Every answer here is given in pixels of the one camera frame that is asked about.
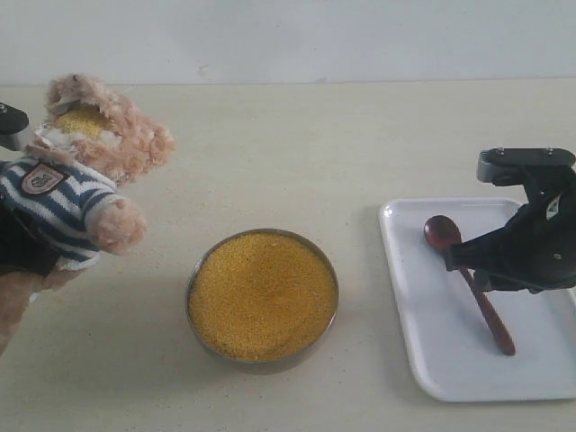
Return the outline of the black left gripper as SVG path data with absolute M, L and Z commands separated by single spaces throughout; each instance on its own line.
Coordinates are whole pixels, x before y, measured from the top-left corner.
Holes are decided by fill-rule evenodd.
M 1 198 L 1 275 L 14 272 L 47 276 L 60 253 L 41 236 L 31 215 L 11 209 Z

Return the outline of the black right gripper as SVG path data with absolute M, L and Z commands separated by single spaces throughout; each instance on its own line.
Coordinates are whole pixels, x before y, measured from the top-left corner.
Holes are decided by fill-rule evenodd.
M 445 244 L 445 270 L 474 270 L 476 293 L 540 293 L 575 286 L 575 172 L 549 167 L 524 173 L 530 180 L 528 203 L 502 228 Z

